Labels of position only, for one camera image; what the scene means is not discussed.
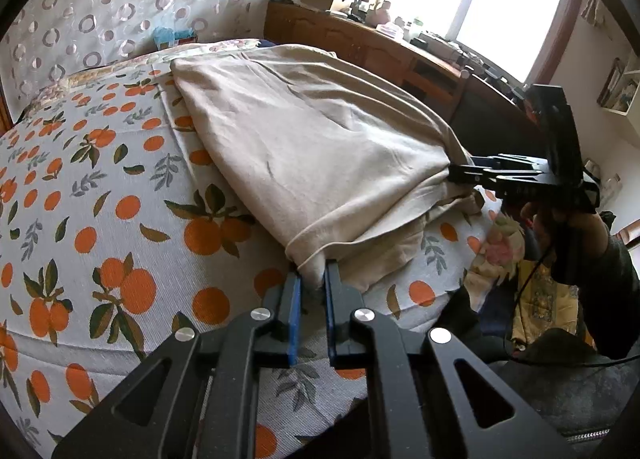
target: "silver screw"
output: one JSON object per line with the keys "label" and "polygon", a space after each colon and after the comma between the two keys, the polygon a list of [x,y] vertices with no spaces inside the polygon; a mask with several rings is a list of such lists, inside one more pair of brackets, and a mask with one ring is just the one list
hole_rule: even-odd
{"label": "silver screw", "polygon": [[436,327],[431,329],[429,336],[436,344],[446,344],[451,340],[451,333],[444,327]]}
{"label": "silver screw", "polygon": [[353,315],[360,322],[371,322],[376,317],[376,314],[370,309],[356,309]]}
{"label": "silver screw", "polygon": [[251,318],[254,320],[267,320],[271,317],[271,311],[269,311],[266,307],[258,307],[251,312]]}
{"label": "silver screw", "polygon": [[175,332],[175,339],[178,342],[188,342],[189,340],[193,340],[195,336],[195,331],[190,327],[183,327]]}

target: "triangular cutout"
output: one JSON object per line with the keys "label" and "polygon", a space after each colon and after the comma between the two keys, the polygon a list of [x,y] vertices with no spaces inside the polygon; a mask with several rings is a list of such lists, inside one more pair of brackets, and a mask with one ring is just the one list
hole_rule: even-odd
{"label": "triangular cutout", "polygon": [[115,412],[135,425],[148,425],[170,369],[170,359],[158,362],[115,407]]}
{"label": "triangular cutout", "polygon": [[489,428],[513,417],[513,407],[468,362],[456,360],[454,366],[480,428]]}

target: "zipper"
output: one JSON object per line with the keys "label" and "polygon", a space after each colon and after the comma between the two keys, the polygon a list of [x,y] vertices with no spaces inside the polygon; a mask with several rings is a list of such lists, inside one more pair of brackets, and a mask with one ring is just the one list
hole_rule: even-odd
{"label": "zipper", "polygon": [[584,434],[568,435],[564,438],[569,444],[586,443],[587,441],[595,441],[596,439],[602,439],[609,433],[609,429],[599,430],[597,432],[587,432]]}

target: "black sleeve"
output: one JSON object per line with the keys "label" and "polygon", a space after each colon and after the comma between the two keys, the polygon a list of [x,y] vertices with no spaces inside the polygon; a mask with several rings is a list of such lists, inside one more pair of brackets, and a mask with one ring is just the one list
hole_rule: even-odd
{"label": "black sleeve", "polygon": [[625,245],[609,237],[604,255],[578,279],[584,321],[598,352],[624,358],[640,336],[640,283]]}

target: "patterned wall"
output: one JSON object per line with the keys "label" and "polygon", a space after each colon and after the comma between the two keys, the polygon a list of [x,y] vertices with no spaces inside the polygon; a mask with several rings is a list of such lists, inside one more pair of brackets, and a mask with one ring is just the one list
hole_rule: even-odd
{"label": "patterned wall", "polygon": [[40,89],[154,50],[156,26],[209,42],[247,32],[252,0],[29,0],[4,36],[0,75],[17,118]]}

